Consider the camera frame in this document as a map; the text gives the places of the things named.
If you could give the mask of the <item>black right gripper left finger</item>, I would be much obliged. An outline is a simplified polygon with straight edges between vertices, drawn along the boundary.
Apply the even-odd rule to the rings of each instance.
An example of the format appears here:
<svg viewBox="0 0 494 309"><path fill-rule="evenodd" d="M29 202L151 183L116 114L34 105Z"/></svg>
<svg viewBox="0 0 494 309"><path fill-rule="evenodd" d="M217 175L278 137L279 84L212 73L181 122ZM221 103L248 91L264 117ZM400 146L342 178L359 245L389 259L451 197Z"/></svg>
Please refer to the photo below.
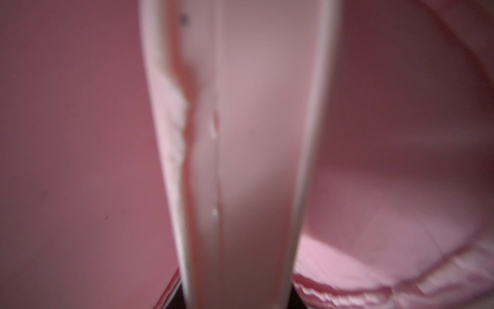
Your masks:
<svg viewBox="0 0 494 309"><path fill-rule="evenodd" d="M163 309L186 309L182 284L179 282L163 304Z"/></svg>

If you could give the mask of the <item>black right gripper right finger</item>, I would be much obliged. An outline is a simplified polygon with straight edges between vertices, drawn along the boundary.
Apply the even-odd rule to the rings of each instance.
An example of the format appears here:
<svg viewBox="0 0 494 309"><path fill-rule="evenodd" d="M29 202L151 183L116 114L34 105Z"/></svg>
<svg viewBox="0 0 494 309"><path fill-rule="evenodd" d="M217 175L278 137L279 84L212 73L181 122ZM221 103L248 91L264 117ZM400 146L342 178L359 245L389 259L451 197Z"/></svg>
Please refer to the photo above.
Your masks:
<svg viewBox="0 0 494 309"><path fill-rule="evenodd" d="M292 287L289 295L287 309L307 309L307 306L301 300L300 296L298 295L294 287Z"/></svg>

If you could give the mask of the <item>pink school backpack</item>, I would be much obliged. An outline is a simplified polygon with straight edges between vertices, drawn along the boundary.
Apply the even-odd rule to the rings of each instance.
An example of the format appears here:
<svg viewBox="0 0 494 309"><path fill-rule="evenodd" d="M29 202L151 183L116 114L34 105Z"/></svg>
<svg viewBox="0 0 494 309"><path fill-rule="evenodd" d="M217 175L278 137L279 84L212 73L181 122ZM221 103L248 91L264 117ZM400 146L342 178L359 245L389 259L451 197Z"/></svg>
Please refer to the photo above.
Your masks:
<svg viewBox="0 0 494 309"><path fill-rule="evenodd" d="M292 274L307 308L493 294L493 15L341 1ZM1 2L1 307L163 308L180 265L140 1Z"/></svg>

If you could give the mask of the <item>pink pencil case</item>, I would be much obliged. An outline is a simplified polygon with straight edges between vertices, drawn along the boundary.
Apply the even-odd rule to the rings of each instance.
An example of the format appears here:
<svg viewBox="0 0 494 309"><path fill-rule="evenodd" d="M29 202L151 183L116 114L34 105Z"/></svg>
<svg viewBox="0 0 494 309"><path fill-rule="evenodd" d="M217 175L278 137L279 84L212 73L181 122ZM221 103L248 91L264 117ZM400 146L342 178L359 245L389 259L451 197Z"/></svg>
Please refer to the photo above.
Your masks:
<svg viewBox="0 0 494 309"><path fill-rule="evenodd" d="M140 1L188 308L286 308L341 1Z"/></svg>

